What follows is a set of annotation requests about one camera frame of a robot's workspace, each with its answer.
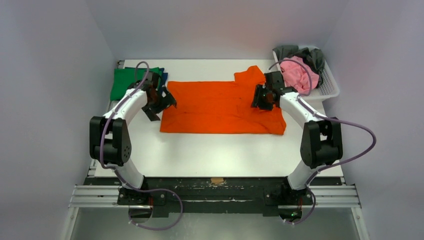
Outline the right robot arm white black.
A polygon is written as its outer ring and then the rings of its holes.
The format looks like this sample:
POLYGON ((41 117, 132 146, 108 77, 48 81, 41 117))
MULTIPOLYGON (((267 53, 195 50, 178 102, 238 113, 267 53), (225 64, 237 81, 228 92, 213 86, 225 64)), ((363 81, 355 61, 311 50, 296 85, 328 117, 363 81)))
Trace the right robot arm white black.
POLYGON ((280 72, 267 72, 264 77, 265 83, 255 87, 251 107, 265 111, 278 107, 302 128, 301 160, 286 177, 280 191, 282 200, 292 204, 300 198, 301 193, 306 192, 317 170, 342 158, 341 125, 335 118, 320 118, 318 111, 304 101, 296 89, 285 86, 280 72))

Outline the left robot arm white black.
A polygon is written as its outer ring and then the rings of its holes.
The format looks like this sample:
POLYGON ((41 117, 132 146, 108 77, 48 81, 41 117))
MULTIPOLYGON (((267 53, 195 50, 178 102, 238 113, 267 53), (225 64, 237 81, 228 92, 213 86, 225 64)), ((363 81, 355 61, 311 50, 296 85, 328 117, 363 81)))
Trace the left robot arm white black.
POLYGON ((142 186, 144 175, 131 160, 129 124, 138 112, 143 112, 151 122, 159 121, 159 113, 177 105, 161 80, 160 74, 146 71, 142 79, 128 86, 123 98, 111 110, 89 121, 90 157, 103 169, 111 170, 122 186, 130 189, 129 197, 138 205, 148 201, 149 191, 142 186))

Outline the orange t shirt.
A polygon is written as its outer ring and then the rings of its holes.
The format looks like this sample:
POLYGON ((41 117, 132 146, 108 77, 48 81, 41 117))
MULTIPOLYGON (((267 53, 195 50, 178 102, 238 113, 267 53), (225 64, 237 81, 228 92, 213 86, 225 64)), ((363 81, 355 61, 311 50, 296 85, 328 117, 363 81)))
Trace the orange t shirt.
POLYGON ((234 73, 233 81, 170 81, 176 100, 162 113, 162 133, 283 135, 287 124, 280 108, 252 108, 255 88, 265 83, 256 65, 234 73))

